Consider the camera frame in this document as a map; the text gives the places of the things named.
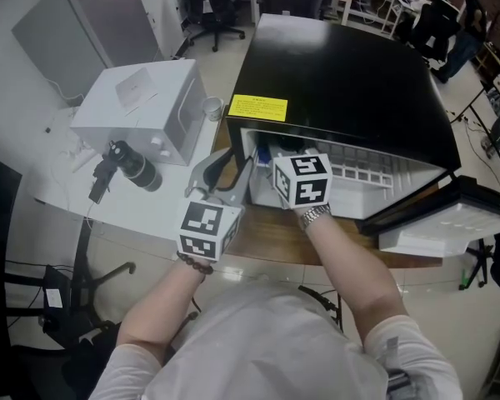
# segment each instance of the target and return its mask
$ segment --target white container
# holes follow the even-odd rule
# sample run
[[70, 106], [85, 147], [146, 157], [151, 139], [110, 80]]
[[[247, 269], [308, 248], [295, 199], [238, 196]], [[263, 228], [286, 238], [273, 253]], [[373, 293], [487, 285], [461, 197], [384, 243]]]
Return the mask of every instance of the white container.
[[[115, 87], [146, 68], [157, 94], [127, 113]], [[72, 120], [71, 129], [98, 153], [123, 140], [151, 162], [188, 165], [202, 127], [206, 99], [192, 59], [106, 69]]]

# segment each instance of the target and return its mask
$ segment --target open fridge door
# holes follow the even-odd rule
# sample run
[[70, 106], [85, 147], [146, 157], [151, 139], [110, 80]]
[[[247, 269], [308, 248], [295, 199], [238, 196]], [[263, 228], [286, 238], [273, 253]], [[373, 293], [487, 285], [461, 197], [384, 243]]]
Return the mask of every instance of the open fridge door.
[[500, 193], [460, 176], [412, 204], [381, 212], [358, 224], [379, 237], [380, 250], [446, 258], [470, 242], [500, 233]]

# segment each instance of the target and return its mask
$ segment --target white box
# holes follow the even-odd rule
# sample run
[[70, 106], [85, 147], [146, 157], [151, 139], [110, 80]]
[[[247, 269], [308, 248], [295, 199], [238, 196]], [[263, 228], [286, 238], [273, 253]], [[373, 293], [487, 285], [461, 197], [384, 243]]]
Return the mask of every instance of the white box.
[[290, 208], [328, 203], [332, 189], [332, 167], [326, 154], [275, 157], [273, 185]]
[[177, 250], [218, 261], [235, 238], [243, 210], [203, 200], [182, 199], [177, 211]]
[[[128, 113], [116, 86], [141, 68], [146, 68], [157, 94]], [[206, 97], [192, 59], [108, 68], [92, 85], [71, 129], [101, 154], [110, 140], [123, 140], [152, 162], [188, 165]]]

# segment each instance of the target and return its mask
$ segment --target yellow label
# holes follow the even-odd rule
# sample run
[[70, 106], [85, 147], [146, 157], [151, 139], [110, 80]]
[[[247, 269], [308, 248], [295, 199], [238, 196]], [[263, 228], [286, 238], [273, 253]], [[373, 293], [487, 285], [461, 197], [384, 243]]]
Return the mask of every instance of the yellow label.
[[273, 97], [233, 95], [232, 106], [228, 115], [285, 122], [287, 100]]

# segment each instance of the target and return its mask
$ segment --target white paper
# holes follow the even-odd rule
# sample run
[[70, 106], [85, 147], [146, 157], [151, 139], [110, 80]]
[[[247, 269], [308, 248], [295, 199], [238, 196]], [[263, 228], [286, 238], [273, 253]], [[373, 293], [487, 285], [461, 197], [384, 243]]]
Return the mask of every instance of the white paper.
[[61, 294], [59, 289], [47, 289], [47, 301], [48, 306], [52, 308], [63, 308], [63, 303], [61, 302]]
[[115, 86], [115, 90], [126, 115], [158, 94], [156, 85], [145, 67], [122, 80]]
[[211, 2], [209, 0], [203, 1], [202, 13], [211, 13], [213, 8], [211, 7]]

